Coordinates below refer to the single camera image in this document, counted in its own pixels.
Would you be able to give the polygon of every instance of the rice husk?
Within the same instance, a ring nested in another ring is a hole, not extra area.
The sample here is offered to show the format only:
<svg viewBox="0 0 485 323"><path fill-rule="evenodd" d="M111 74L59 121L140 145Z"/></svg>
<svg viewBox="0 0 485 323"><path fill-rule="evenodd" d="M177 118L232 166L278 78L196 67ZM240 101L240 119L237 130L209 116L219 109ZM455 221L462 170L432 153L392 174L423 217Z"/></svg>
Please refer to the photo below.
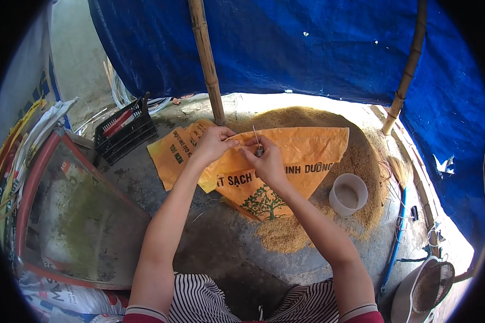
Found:
<svg viewBox="0 0 485 323"><path fill-rule="evenodd" d="M236 132L251 131L252 124L256 129L348 127L350 132L347 151L341 161L332 167L309 200L324 214L333 218L349 235L359 240L370 239L371 229L380 223L383 215L383 201L388 195L385 180L390 173L385 167L380 166L378 161L384 158L379 156L360 128L341 115L310 107L287 107L258 114L246 120L227 120L227 126ZM356 174L362 178L368 188L368 201L365 206L345 218L335 214L328 198L335 179L344 173ZM291 253L305 246L314 247L294 216L263 221L255 235L262 236L262 246L268 251Z"/></svg>

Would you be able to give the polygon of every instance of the black plastic crate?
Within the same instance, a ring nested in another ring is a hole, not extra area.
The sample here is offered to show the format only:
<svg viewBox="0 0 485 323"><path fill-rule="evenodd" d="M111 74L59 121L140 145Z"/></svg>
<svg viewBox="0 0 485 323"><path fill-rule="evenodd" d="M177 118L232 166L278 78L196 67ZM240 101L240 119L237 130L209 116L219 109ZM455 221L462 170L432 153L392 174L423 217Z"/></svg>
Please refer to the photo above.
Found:
<svg viewBox="0 0 485 323"><path fill-rule="evenodd" d="M129 109L131 109L135 119L111 137L104 137L104 130ZM151 121L147 106L144 107L144 99L139 98L105 120L95 129L94 147L95 151L106 159L108 165L111 166L155 134L156 128Z"/></svg>

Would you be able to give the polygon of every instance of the blue tarp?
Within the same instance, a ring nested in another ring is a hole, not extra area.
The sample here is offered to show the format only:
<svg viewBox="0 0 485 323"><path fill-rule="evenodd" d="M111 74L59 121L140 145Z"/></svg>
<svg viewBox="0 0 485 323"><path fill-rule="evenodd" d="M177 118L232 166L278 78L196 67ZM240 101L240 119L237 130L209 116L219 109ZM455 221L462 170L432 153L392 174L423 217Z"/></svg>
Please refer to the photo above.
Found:
<svg viewBox="0 0 485 323"><path fill-rule="evenodd" d="M97 34L135 96L204 93L186 0L89 0ZM208 0L221 93L295 93L389 106L407 61L417 3ZM475 249L485 237L485 88L464 40L435 1L401 120L445 212ZM455 174L435 166L454 156Z"/></svg>

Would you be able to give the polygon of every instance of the white plastic cup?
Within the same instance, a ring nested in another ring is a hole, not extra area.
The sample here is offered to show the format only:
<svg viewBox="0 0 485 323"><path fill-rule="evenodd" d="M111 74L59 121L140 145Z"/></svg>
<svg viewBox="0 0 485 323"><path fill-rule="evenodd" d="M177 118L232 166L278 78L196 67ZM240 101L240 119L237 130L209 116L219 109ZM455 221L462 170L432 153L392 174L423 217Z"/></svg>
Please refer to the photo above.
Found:
<svg viewBox="0 0 485 323"><path fill-rule="evenodd" d="M350 216L365 206L368 189L365 182L354 174L341 174L330 189L330 207L340 216Z"/></svg>

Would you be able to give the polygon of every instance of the concrete floor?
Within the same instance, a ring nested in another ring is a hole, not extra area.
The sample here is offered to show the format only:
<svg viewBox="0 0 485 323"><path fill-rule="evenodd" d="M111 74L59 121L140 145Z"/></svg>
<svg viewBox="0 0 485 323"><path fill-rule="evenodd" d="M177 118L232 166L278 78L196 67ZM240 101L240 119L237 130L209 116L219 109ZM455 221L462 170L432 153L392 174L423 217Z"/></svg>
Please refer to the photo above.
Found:
<svg viewBox="0 0 485 323"><path fill-rule="evenodd" d="M365 105L299 94L229 94L223 96L223 105L227 117L236 118L251 117L255 113L282 106L322 108L342 114L359 126L367 136L377 133L381 126ZM100 164L99 170L129 198L153 215L163 203L167 192L158 178L146 146L164 137L175 127L187 126L203 116L212 118L212 112L208 99L201 95L183 100L180 106L168 106L154 119L158 131L156 136L138 146L112 167L105 163ZM378 149L387 147L391 154L400 155L393 139L378 138L369 137L369 140ZM373 229L370 240L359 241L352 238L376 291L379 290L383 270L394 243L400 208L396 194L399 192L390 194L385 201L381 223ZM265 251L259 238L254 237L257 225L221 203L220 197L215 191L206 194L197 187L174 259L174 269L182 273L203 273L212 277L226 293L227 305L242 320L258 320L258 306L263 306L264 318L269 317L293 285L311 284L332 276L330 265L314 248L305 247L291 254ZM326 192L317 190L311 198L327 198ZM422 210L414 189L410 191L407 203L408 207L412 205L418 205L419 210ZM398 258L426 256L426 252L421 250L427 244L423 217L418 222L409 220L404 236ZM386 321L389 320L389 304L396 287L419 264L395 264L386 285L387 294L379 302Z"/></svg>

